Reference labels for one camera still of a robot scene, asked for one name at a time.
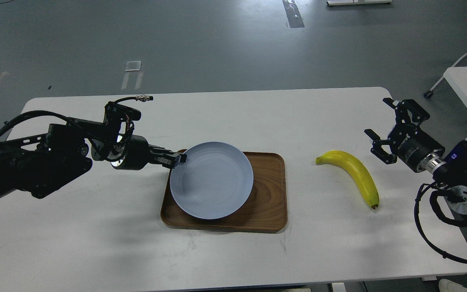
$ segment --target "brown tray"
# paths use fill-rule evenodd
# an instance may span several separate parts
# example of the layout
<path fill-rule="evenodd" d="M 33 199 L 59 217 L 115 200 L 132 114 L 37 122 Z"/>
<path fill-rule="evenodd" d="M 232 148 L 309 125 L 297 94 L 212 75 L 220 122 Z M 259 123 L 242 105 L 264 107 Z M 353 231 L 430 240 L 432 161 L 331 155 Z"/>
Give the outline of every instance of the brown tray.
<path fill-rule="evenodd" d="M 183 211 L 170 191 L 170 174 L 161 205 L 161 220 L 171 228 L 275 233 L 287 223 L 284 159 L 276 153 L 244 152 L 253 168 L 253 188 L 233 214 L 206 220 Z"/>

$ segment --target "yellow banana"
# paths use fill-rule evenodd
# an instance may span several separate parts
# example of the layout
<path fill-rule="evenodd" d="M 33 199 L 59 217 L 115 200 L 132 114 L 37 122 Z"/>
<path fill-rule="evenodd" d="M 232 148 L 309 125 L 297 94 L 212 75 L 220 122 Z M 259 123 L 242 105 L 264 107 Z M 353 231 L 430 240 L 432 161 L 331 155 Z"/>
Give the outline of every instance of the yellow banana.
<path fill-rule="evenodd" d="M 340 150 L 332 150 L 326 152 L 324 155 L 317 157 L 317 165 L 331 164 L 343 168 L 347 171 L 352 179 L 356 182 L 360 194 L 365 200 L 365 203 L 372 209 L 376 209 L 379 205 L 379 196 L 376 185 L 372 180 L 371 174 L 367 168 L 356 157 L 347 152 Z"/>

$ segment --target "metal connector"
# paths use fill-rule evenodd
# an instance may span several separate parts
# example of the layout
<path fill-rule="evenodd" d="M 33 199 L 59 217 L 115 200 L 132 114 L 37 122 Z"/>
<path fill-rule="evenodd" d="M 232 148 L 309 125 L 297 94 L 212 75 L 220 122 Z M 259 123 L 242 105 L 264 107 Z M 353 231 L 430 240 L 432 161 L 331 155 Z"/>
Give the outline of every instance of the metal connector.
<path fill-rule="evenodd" d="M 154 97 L 151 95 L 147 95 L 147 94 L 138 94 L 137 96 L 135 96 L 135 99 L 142 101 L 142 102 L 146 102 L 146 101 L 153 100 Z"/>

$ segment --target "gray floor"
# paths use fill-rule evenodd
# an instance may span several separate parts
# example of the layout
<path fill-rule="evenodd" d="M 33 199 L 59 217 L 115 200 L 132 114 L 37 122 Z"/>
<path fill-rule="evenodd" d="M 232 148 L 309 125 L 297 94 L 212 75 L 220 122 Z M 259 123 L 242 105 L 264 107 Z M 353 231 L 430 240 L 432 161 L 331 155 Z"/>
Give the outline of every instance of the gray floor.
<path fill-rule="evenodd" d="M 467 0 L 296 2 L 305 28 L 289 28 L 280 0 L 0 4 L 0 73 L 9 73 L 0 74 L 0 126 L 37 97 L 381 86 L 430 112 L 424 129 L 446 148 L 467 137 L 467 111 L 446 82 L 422 97 L 467 52 Z M 122 90 L 132 60 L 143 62 L 141 87 L 132 74 Z M 467 286 L 467 275 L 448 278 Z M 438 290 L 421 279 L 366 284 Z"/>

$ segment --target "light blue plate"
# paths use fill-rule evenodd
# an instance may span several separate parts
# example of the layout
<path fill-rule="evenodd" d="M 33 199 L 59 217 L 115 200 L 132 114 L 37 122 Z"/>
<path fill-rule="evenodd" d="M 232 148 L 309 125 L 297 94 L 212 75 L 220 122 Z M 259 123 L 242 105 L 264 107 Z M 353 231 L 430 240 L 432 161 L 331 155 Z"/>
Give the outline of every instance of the light blue plate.
<path fill-rule="evenodd" d="M 187 162 L 171 172 L 170 190 L 183 211 L 217 219 L 237 211 L 250 196 L 253 170 L 240 151 L 223 142 L 206 142 L 185 151 Z"/>

